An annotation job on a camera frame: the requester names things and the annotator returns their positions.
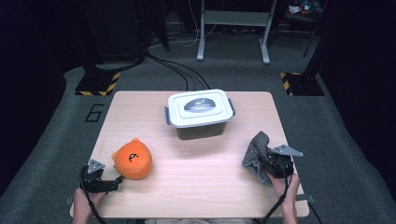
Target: orange ball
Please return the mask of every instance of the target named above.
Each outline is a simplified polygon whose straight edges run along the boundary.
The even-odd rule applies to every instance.
[[[140,179],[149,174],[152,158],[149,149],[138,138],[111,155],[114,168],[126,178]]]

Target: plastic container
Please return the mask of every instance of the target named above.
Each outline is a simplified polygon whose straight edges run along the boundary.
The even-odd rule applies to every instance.
[[[221,90],[189,91],[174,94],[165,107],[165,120],[177,128],[181,140],[223,134],[235,110],[231,99]]]

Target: white lid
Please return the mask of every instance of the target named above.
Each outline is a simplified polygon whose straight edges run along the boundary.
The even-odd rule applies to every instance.
[[[168,99],[169,120],[177,128],[190,128],[228,121],[233,108],[221,90],[189,91]]]

